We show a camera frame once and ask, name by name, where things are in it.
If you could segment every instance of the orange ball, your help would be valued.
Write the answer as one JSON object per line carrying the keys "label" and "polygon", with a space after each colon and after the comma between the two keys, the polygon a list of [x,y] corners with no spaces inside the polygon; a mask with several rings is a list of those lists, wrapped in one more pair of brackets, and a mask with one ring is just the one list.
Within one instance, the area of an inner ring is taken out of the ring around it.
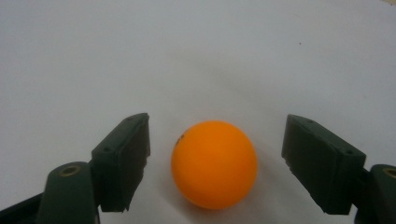
{"label": "orange ball", "polygon": [[172,175],[192,203],[222,209],[241,201],[257,174],[257,157],[248,137],[223,121],[205,121],[178,139],[172,154]]}

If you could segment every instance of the white surface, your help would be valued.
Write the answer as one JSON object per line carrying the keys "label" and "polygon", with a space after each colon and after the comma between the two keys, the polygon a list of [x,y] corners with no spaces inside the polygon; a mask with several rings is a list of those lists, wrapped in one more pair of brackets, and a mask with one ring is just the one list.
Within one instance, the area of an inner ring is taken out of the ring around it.
{"label": "white surface", "polygon": [[[48,172],[88,161],[125,117],[150,114],[152,155],[131,211],[102,223],[352,223],[321,212],[281,159],[289,113],[396,164],[396,7],[378,0],[1,1],[0,209]],[[178,136],[206,119],[246,132],[260,160],[240,204],[177,192]]]}

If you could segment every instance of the table tennis ball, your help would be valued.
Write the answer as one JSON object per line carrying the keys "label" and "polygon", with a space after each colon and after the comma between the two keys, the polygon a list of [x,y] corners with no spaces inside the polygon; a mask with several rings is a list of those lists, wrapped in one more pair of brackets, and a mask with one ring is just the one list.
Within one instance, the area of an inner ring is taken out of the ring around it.
{"label": "table tennis ball", "polygon": [[180,192],[207,209],[223,209],[241,201],[253,186],[258,166],[247,136],[217,120],[195,124],[184,132],[171,163]]}

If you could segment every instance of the white background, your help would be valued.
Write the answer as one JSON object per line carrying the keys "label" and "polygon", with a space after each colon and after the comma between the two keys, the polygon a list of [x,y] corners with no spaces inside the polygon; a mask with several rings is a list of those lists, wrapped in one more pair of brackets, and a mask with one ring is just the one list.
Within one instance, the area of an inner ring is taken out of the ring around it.
{"label": "white background", "polygon": [[[288,114],[316,120],[396,164],[396,6],[379,0],[1,1],[0,209],[148,112],[152,154],[121,223],[352,223],[323,214],[280,156]],[[260,171],[223,211],[186,202],[177,138],[222,119],[254,144]]]}

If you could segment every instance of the ping pong ball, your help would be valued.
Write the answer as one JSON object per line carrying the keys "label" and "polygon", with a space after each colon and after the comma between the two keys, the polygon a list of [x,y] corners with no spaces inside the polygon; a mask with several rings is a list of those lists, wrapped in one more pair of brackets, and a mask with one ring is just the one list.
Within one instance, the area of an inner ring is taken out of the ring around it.
{"label": "ping pong ball", "polygon": [[257,157],[248,137],[230,123],[205,121],[178,139],[172,154],[172,176],[181,194],[207,209],[240,202],[257,174]]}

